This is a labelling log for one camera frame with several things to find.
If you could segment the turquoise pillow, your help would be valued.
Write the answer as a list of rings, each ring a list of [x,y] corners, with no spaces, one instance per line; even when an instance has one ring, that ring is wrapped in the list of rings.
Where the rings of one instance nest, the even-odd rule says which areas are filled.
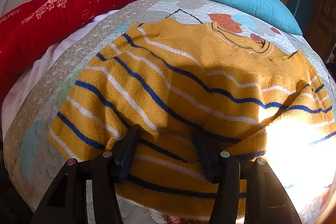
[[[252,15],[255,18],[293,35],[302,35],[290,10],[280,0],[213,0]]]

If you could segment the patchwork dotted quilt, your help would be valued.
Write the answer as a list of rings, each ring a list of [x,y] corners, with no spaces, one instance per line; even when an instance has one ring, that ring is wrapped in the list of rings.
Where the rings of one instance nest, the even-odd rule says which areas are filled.
[[[319,55],[302,36],[287,34],[232,7],[211,0],[139,0],[106,17],[73,44],[50,67],[24,100],[4,140],[9,179],[31,210],[35,210],[65,162],[49,142],[51,121],[68,96],[80,71],[99,50],[135,22],[173,18],[180,23],[207,23],[217,13],[237,23],[242,36],[266,39],[286,53],[300,50],[317,69],[331,101],[335,82]]]

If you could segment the red embroidered duvet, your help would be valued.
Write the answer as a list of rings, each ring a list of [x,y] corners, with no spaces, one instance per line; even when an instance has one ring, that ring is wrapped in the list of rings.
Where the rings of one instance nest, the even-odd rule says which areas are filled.
[[[1,17],[1,98],[53,44],[137,0],[32,0]]]

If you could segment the yellow striped knit sweater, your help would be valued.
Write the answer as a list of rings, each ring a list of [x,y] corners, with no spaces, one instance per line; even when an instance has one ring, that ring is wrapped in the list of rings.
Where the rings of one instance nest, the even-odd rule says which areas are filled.
[[[135,23],[92,57],[56,114],[49,140],[90,160],[142,127],[119,196],[176,216],[208,217],[217,186],[201,169],[201,130],[239,159],[265,159],[300,214],[335,188],[335,118],[302,52],[227,32],[216,22]]]

